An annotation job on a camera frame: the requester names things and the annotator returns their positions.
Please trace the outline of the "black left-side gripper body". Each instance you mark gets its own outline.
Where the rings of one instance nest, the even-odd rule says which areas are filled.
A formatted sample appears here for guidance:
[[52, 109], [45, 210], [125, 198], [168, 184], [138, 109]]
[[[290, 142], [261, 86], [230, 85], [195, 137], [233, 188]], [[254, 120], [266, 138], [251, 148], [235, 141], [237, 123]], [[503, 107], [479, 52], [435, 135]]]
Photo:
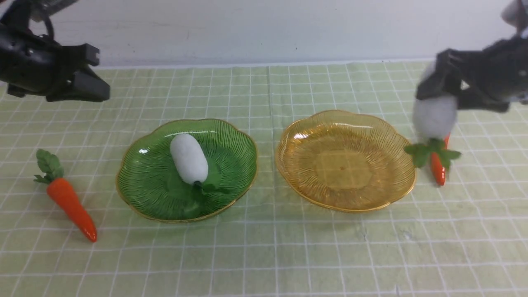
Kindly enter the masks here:
[[58, 0], [15, 0], [1, 16], [1, 80], [9, 94], [66, 96], [68, 53], [50, 18], [59, 10]]

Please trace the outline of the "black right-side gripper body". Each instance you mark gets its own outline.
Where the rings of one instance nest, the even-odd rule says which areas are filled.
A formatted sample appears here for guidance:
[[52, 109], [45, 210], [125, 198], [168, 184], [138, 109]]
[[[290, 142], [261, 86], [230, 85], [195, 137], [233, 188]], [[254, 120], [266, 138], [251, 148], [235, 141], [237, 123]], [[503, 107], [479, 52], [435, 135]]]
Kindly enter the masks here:
[[527, 105], [527, 1], [511, 1], [501, 18], [516, 33], [481, 51], [472, 88], [491, 100]]

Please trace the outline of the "left gripper black left-side finger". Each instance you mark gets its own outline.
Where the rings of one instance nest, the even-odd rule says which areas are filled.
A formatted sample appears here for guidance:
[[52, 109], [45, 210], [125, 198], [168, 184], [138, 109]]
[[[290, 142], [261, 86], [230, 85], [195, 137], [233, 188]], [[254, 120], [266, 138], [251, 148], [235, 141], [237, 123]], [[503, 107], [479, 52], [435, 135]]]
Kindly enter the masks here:
[[49, 103], [78, 100], [102, 103], [111, 97], [111, 87], [100, 78], [90, 66], [72, 71], [62, 71], [54, 79], [51, 90], [46, 94]]
[[100, 49], [89, 45], [62, 46], [62, 53], [72, 64], [98, 66], [100, 64]]

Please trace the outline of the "right gripper black right-side finger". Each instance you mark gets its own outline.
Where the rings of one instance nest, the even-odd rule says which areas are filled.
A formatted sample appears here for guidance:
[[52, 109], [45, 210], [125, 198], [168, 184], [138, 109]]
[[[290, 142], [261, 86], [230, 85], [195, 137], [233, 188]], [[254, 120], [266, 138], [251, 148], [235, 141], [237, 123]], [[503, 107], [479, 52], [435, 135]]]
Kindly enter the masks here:
[[495, 113], [509, 111], [510, 103], [507, 101], [496, 101], [483, 96], [481, 92], [470, 87], [461, 90], [456, 95], [457, 109], [460, 111], [481, 110]]
[[439, 97], [444, 94], [459, 96], [464, 90], [462, 84], [473, 87], [475, 51], [446, 49], [437, 54], [433, 71], [426, 75], [415, 91], [417, 100]]

